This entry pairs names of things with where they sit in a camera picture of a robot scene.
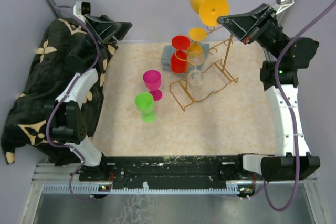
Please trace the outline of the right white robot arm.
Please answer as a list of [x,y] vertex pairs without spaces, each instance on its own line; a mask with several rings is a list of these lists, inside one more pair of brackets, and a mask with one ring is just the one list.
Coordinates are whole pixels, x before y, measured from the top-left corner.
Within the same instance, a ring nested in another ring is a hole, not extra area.
[[268,4],[244,14],[221,16],[217,21],[242,43],[255,41],[276,58],[264,61],[260,70],[260,81],[274,116],[275,153],[241,155],[234,167],[235,175],[245,180],[257,173],[268,182],[306,179],[321,163],[311,154],[302,132],[297,72],[308,68],[319,42],[288,37],[278,24],[276,11]]

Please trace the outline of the pink plastic wine glass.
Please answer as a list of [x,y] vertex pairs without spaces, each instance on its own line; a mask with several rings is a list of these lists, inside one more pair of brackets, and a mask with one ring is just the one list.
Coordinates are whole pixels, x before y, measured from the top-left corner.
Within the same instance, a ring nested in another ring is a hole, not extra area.
[[143,74],[143,81],[150,94],[152,94],[154,101],[162,99],[163,94],[160,90],[161,86],[161,74],[157,70],[148,70]]

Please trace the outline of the yellow plastic wine glass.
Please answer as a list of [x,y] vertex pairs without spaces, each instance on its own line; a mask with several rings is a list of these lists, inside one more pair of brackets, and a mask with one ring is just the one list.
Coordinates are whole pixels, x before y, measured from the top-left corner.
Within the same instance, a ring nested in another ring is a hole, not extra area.
[[229,14],[227,0],[189,0],[189,3],[201,22],[209,27],[219,25],[218,18]]

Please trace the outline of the green plastic wine glass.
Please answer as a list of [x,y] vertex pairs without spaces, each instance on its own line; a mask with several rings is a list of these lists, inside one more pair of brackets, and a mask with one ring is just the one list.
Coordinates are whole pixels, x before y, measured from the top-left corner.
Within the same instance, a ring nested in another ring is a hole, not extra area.
[[154,111],[154,97],[149,92],[140,92],[135,97],[135,105],[141,113],[144,123],[153,123],[156,119]]

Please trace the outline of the red plastic wine glass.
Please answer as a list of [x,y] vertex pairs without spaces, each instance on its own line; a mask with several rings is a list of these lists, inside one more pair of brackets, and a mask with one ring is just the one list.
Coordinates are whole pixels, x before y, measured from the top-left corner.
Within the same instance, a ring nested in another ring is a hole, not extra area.
[[183,35],[175,36],[172,39],[172,46],[175,51],[171,57],[170,68],[174,73],[184,73],[187,66],[186,50],[190,46],[190,40]]

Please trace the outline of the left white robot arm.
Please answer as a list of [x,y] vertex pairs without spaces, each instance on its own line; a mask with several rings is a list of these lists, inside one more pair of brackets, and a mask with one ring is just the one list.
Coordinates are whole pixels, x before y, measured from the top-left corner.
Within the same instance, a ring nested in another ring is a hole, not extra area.
[[106,15],[84,14],[77,18],[87,33],[65,59],[66,68],[74,72],[72,80],[54,102],[49,101],[44,106],[48,115],[46,137],[52,147],[70,150],[79,158],[81,166],[91,168],[93,177],[103,180],[108,177],[109,167],[87,136],[88,127],[81,108],[99,79],[96,67],[99,48],[121,41],[132,23],[116,22]]

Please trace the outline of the orange plastic wine glass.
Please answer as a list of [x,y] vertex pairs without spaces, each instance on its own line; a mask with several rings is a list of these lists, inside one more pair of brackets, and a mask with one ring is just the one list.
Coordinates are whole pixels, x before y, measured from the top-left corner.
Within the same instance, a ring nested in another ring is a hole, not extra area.
[[202,46],[200,44],[200,41],[205,40],[207,37],[207,32],[205,29],[200,27],[194,27],[189,30],[188,36],[191,40],[191,44],[189,48],[187,49],[188,53],[191,52],[202,52]]

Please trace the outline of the clear glass wine glass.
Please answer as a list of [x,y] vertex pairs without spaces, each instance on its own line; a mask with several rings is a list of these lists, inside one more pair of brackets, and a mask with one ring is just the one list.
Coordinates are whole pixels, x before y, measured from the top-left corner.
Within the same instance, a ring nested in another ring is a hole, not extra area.
[[188,67],[188,89],[194,96],[198,96],[204,85],[204,74],[199,70],[199,66],[204,63],[203,53],[201,51],[191,51],[187,55]]

